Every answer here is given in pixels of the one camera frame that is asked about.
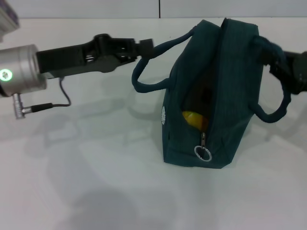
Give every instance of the teal lunch bag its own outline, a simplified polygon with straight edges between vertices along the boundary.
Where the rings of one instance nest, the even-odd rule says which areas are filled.
[[[281,48],[259,36],[253,24],[225,19],[222,26],[201,21],[186,35],[154,48],[155,58],[190,39],[170,76],[147,85],[138,78],[150,58],[142,58],[132,74],[137,92],[166,89],[162,107],[163,156],[166,163],[205,168],[229,164],[254,114],[273,123],[286,114],[291,94],[283,86],[283,102],[271,115],[258,105],[265,48],[285,59]],[[209,124],[205,131],[191,126],[183,111],[194,111]]]

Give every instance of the metal ring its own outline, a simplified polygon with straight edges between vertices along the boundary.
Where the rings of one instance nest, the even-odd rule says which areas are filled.
[[[209,155],[209,159],[208,160],[205,160],[205,159],[201,158],[201,156],[197,153],[197,149],[198,148],[201,148],[201,149],[205,150],[208,153],[208,155]],[[194,148],[194,152],[195,152],[196,156],[199,159],[201,159],[202,161],[204,161],[204,162],[210,162],[212,160],[212,155],[211,155],[210,151],[206,147],[202,147],[202,146],[197,145]]]

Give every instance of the white wall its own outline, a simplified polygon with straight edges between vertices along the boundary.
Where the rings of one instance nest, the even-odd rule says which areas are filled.
[[[158,18],[158,0],[7,0],[21,18]]]
[[[161,0],[161,17],[300,17],[306,0]]]

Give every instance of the white table surface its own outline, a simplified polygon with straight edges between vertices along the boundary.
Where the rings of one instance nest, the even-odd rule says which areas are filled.
[[[52,49],[102,33],[153,38],[157,45],[200,20],[22,20],[0,48]],[[307,18],[241,20],[285,50],[307,50]],[[167,77],[185,44],[151,61],[143,82]],[[254,117],[224,169],[183,168],[163,163],[164,92],[137,94],[130,82],[135,65],[67,77],[73,106],[25,120],[15,120],[11,99],[0,100],[0,229],[307,229],[306,94],[293,96],[277,124]],[[57,80],[23,99],[25,105],[65,102]],[[271,111],[281,99],[280,84],[266,69],[260,103]]]

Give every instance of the robotic arm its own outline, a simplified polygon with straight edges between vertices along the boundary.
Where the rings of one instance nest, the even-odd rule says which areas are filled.
[[[17,15],[4,0],[0,0],[0,24],[6,25],[0,26],[0,38],[19,27]],[[137,44],[134,39],[100,34],[83,45],[40,52],[35,45],[0,50],[0,97],[13,97],[17,119],[53,107],[69,106],[70,99],[61,85],[64,77],[93,71],[112,72],[119,66],[134,62],[138,56],[149,57],[153,47],[152,39]],[[60,79],[68,104],[23,107],[21,94],[44,90],[47,79],[53,78]]]

